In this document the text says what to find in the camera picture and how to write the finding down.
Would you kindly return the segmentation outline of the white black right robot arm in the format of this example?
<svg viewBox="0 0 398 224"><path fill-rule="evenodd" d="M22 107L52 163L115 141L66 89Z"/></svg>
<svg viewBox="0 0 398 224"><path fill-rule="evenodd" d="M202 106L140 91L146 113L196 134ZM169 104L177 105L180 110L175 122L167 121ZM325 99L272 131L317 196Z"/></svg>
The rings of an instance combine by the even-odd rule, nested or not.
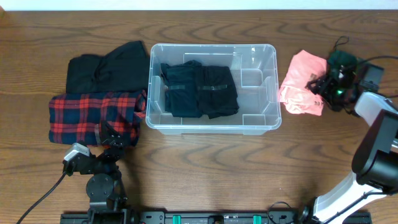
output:
<svg viewBox="0 0 398 224"><path fill-rule="evenodd" d="M332 108L349 108L369 129L358 146L351 172L328 193L304 206L296 223L343 223L366 204L397 194L397 107L379 94L383 69L370 63L329 65L307 86Z"/></svg>

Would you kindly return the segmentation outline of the dark green garment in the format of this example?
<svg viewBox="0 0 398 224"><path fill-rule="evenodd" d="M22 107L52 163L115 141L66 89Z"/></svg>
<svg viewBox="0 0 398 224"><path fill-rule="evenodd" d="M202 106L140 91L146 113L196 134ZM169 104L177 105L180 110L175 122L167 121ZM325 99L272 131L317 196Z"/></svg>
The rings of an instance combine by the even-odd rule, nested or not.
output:
<svg viewBox="0 0 398 224"><path fill-rule="evenodd" d="M354 55L339 50L338 47L345 45L349 42L348 36L341 36L335 42L332 51L326 60L328 65L328 75L332 77L338 77L339 74L346 74L349 72L354 72L357 67L358 59Z"/></svg>

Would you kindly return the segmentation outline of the pink t-shirt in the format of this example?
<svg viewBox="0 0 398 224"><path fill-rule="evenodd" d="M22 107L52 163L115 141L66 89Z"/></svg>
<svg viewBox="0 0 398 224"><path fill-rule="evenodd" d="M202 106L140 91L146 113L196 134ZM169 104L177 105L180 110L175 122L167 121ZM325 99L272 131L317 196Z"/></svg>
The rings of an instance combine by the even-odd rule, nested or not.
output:
<svg viewBox="0 0 398 224"><path fill-rule="evenodd" d="M307 83L326 73L326 60L305 50L295 54L279 88L279 100L291 114L321 116L323 101L320 95L306 88Z"/></svg>

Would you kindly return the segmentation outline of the black garment with tape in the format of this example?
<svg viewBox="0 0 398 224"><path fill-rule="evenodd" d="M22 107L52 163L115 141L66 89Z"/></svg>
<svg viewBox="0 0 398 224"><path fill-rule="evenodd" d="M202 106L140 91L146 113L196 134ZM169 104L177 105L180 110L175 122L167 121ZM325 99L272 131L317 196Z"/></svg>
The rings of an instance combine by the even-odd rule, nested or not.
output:
<svg viewBox="0 0 398 224"><path fill-rule="evenodd" d="M238 112L238 94L229 67L202 66L195 81L198 108L202 114L214 119Z"/></svg>

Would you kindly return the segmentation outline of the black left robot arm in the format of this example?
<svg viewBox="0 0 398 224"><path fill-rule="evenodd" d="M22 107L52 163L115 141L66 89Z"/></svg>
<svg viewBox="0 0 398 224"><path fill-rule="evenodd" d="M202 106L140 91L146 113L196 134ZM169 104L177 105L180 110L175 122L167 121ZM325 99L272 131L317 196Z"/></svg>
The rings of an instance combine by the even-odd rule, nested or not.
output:
<svg viewBox="0 0 398 224"><path fill-rule="evenodd" d="M128 223L127 195L116 164L124 157L128 141L106 121L101 122L99 140L104 151L98 156L78 156L73 168L81 175L92 175L86 185L86 194L90 198L88 223Z"/></svg>

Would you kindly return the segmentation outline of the dark navy garment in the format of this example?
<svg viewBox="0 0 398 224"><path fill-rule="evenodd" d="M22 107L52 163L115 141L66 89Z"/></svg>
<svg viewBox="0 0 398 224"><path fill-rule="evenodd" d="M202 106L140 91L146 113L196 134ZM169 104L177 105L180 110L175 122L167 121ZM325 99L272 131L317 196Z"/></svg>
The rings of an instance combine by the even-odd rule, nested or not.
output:
<svg viewBox="0 0 398 224"><path fill-rule="evenodd" d="M201 63L190 60L183 64L170 66L161 64L165 91L165 110L174 117L200 118L202 113L197 103L195 78L201 71Z"/></svg>

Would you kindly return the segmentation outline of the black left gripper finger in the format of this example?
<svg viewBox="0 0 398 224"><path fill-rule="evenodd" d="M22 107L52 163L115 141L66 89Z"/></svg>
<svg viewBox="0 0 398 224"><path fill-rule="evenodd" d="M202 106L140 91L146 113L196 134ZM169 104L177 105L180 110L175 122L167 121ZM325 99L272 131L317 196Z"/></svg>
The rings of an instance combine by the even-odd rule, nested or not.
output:
<svg viewBox="0 0 398 224"><path fill-rule="evenodd" d="M104 122L104 143L109 146L124 147L124 139L108 122Z"/></svg>
<svg viewBox="0 0 398 224"><path fill-rule="evenodd" d="M106 125L104 123L95 125L95 139L98 146L106 146L108 143Z"/></svg>

